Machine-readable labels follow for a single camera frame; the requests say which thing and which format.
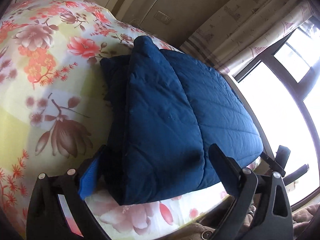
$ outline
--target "bedsheet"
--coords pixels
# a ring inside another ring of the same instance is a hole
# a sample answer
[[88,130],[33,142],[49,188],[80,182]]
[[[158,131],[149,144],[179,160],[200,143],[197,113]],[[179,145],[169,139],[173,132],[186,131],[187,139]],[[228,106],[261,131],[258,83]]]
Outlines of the bedsheet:
[[[2,17],[0,207],[22,236],[38,174],[77,168],[107,142],[113,116],[99,61],[130,54],[139,35],[175,50],[88,0],[27,0]],[[118,206],[98,189],[86,203],[112,239],[153,239],[206,213],[225,195],[219,183],[156,203]]]

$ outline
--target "window frame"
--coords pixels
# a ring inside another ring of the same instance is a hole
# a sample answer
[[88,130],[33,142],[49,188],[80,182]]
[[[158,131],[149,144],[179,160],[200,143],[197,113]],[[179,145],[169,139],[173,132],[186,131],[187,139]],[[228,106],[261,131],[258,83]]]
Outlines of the window frame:
[[[311,17],[309,20],[314,23],[318,29],[320,29],[320,22],[315,17]],[[257,55],[257,57],[255,57],[242,71],[240,71],[235,76],[235,80],[238,83],[241,82],[252,70],[255,69],[255,67],[263,62],[282,82],[282,84],[288,90],[296,105],[298,106],[311,134],[311,138],[316,150],[320,177],[320,139],[311,115],[303,102],[303,100],[313,89],[320,76],[320,59],[313,66],[311,66],[305,76],[299,82],[297,82],[289,73],[289,71],[274,57],[278,50],[284,44],[286,44],[287,40],[290,38],[294,31]],[[320,194],[320,187],[318,187],[307,197],[295,203],[291,207],[292,211],[302,207],[318,194]]]

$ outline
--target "window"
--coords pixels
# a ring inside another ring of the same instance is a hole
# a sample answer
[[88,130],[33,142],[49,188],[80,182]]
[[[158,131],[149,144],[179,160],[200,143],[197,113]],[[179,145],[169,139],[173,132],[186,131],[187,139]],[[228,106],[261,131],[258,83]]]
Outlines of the window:
[[267,48],[235,78],[275,153],[291,154],[286,175],[303,164],[309,171],[288,192],[291,205],[303,205],[319,188],[320,30],[311,18]]

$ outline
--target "silver screw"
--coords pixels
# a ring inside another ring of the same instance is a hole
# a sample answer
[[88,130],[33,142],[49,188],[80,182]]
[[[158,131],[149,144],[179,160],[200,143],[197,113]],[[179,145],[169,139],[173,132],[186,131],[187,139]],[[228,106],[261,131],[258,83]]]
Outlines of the silver screw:
[[75,173],[76,173],[75,169],[70,169],[70,170],[67,171],[67,174],[70,175],[70,176],[74,175]]
[[279,178],[281,177],[280,173],[279,173],[279,172],[276,172],[276,171],[273,173],[273,176],[274,176],[275,178],[277,178],[277,179],[279,179]]
[[44,173],[39,174],[38,178],[39,179],[44,179],[45,178],[45,174]]
[[251,173],[251,170],[250,169],[248,169],[248,168],[243,168],[242,169],[242,172],[244,173],[244,174],[250,174]]

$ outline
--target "patterned cloth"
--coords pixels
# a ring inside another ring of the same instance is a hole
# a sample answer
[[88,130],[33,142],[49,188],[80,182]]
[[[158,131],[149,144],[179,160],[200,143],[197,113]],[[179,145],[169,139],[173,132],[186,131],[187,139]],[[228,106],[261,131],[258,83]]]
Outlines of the patterned cloth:
[[[77,168],[107,142],[113,114],[99,61],[130,54],[140,35],[148,34],[87,0],[27,0],[1,19],[0,207],[21,235],[38,174]],[[159,48],[174,49],[151,38]],[[106,190],[86,202],[112,239],[151,239],[182,227],[225,195],[219,183],[151,204],[119,206]]]
[[230,0],[180,49],[221,73],[234,76],[312,14],[308,0]]

